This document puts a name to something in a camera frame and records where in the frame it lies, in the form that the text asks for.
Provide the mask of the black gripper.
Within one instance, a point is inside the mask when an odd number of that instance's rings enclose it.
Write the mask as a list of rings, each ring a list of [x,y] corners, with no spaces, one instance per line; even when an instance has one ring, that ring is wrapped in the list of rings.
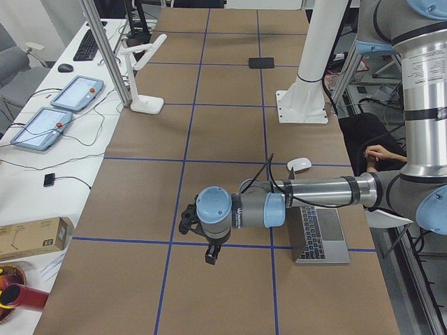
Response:
[[[205,262],[209,265],[215,265],[221,250],[221,240],[213,239],[209,242],[208,248],[205,252]]]

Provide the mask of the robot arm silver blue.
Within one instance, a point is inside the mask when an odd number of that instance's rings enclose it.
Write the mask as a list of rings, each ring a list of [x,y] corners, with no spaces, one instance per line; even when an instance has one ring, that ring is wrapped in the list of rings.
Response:
[[[401,58],[406,165],[335,179],[248,179],[235,194],[201,191],[182,213],[179,231],[206,238],[214,264],[232,229],[287,225],[298,264],[349,262],[339,207],[391,211],[446,233],[446,2],[361,1],[356,50]]]

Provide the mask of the seated person's hands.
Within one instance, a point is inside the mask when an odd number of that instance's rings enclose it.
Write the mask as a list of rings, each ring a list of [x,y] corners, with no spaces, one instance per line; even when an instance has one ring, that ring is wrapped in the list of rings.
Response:
[[[378,162],[380,160],[386,160],[388,157],[388,154],[389,154],[389,151],[386,148],[377,144],[377,145],[368,146],[365,149],[363,156],[365,157],[367,162],[372,163],[372,162]]]

